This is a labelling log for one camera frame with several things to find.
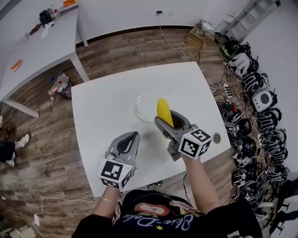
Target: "table leg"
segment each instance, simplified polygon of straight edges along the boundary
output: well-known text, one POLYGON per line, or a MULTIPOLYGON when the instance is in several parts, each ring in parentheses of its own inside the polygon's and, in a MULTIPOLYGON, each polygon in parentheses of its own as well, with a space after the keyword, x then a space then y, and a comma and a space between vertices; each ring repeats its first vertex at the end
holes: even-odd
POLYGON ((74 67, 76 68, 77 72, 79 73, 80 77, 84 82, 89 81, 89 77, 83 67, 83 65, 80 62, 79 57, 77 56, 76 53, 73 53, 72 56, 70 57, 71 62, 73 62, 74 67))
POLYGON ((6 99, 4 102, 5 102, 7 105, 10 105, 10 106, 12 106, 12 107, 14 107, 14 108, 20 110, 21 112, 24 112, 24 113, 26 113, 26 114, 28 114, 28 115, 30 115, 30 116, 39 118, 39 113, 38 113, 38 112, 33 111, 33 110, 31 110, 30 108, 25 107, 24 105, 22 105, 22 104, 20 104, 20 103, 18 103, 18 102, 16 102, 16 101, 14 101, 14 100, 12 100, 12 99, 10 99, 10 98, 6 99))
POLYGON ((84 42, 84 46, 85 47, 88 47, 88 42, 87 42, 86 35, 84 33, 84 30, 83 30, 83 26, 82 26, 82 22, 81 22, 81 19, 80 19, 80 15, 78 15, 77 24, 78 24, 78 28, 79 28, 79 32, 81 34, 82 40, 84 42))

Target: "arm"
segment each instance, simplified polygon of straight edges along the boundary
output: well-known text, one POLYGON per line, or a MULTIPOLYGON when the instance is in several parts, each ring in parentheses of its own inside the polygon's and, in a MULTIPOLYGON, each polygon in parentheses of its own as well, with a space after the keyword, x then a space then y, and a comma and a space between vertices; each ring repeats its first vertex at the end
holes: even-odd
POLYGON ((214 208, 220 207, 215 187, 207 176, 200 159, 191 159, 186 155, 182 155, 182 158, 185 162, 197 208, 207 214, 214 208))
POLYGON ((120 191, 114 188, 106 187, 106 190, 102 194, 105 199, 111 200, 113 202, 107 201, 105 199, 100 199, 92 211, 92 214, 99 215, 102 217, 113 219, 117 201, 120 195, 120 191))

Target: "white table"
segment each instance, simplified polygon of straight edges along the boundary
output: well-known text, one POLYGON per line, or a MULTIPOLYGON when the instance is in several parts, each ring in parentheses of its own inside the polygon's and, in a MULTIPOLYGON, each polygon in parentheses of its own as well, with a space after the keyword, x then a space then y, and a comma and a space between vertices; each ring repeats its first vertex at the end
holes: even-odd
POLYGON ((182 159, 174 162, 155 124, 139 120, 135 101, 144 93, 160 94, 172 110, 207 133, 221 135, 201 157, 205 162, 230 148, 229 138, 208 84, 196 62, 140 68, 92 80, 72 88, 74 124, 81 158, 95 197, 105 186, 97 177, 101 158, 116 137, 138 131, 137 170, 124 191, 148 185, 185 171, 182 159))
POLYGON ((39 117, 39 113, 11 100, 9 97, 39 74, 66 60, 72 61, 83 81, 89 81, 75 53, 77 26, 85 47, 88 46, 78 17, 78 11, 79 10, 76 9, 61 16, 49 29, 46 37, 41 38, 41 32, 43 30, 41 26, 27 41, 19 41, 16 44, 3 76, 0 88, 0 101, 4 101, 6 104, 31 116, 39 117), (11 66, 19 59, 23 60, 21 66, 15 72, 12 72, 10 69, 11 66))

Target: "wooden floor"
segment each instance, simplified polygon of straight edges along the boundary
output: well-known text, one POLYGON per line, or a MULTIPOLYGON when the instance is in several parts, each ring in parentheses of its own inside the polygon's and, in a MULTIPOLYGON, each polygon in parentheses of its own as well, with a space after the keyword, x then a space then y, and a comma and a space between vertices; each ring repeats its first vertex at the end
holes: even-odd
MULTIPOLYGON (((174 48, 185 48, 189 61, 197 61, 198 51, 185 42, 188 31, 165 29, 164 34, 174 48)), ((113 36, 93 42, 88 48, 81 46, 77 53, 90 79, 185 61, 181 53, 169 48, 159 30, 113 36)), ((221 82, 217 72, 223 70, 222 61, 218 45, 209 43, 203 47, 199 66, 208 82, 221 82)), ((12 228, 32 226, 33 214, 41 212, 42 196, 97 200, 92 195, 81 161, 72 102, 58 96, 52 101, 47 94, 51 77, 57 77, 61 70, 75 85, 82 83, 71 62, 64 62, 36 77, 12 96, 17 102, 39 111, 38 119, 10 106, 4 108, 4 127, 17 128, 15 139, 27 132, 31 134, 27 147, 17 150, 16 166, 0 165, 0 193, 6 198, 0 203, 0 213, 12 228)), ((229 150, 205 163, 223 204, 230 201, 230 172, 235 168, 231 153, 229 150)), ((185 197, 182 177, 183 174, 177 175, 164 185, 172 194, 185 197)), ((192 198, 189 185, 187 190, 192 198)), ((79 221, 89 215, 94 206, 95 203, 46 200, 38 228, 45 237, 70 237, 79 221)))

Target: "floor baseboard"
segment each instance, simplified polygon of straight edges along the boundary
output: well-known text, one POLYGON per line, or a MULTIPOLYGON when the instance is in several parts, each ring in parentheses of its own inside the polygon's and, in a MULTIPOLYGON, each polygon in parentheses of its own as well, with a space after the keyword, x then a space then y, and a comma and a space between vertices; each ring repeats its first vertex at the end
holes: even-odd
MULTIPOLYGON (((193 28, 193 26, 161 26, 161 27, 162 27, 162 29, 192 29, 193 28)), ((131 33, 131 32, 156 30, 156 29, 159 29, 159 26, 144 26, 144 27, 138 27, 138 28, 131 28, 131 29, 127 29, 127 30, 122 30, 122 31, 117 31, 117 32, 112 32, 112 33, 96 36, 94 38, 88 39, 87 42, 89 44, 94 41, 105 39, 105 38, 116 36, 116 35, 122 35, 122 34, 126 34, 126 33, 131 33)), ((76 47, 80 47, 83 45, 84 45, 84 43, 80 42, 80 43, 76 44, 76 47)))

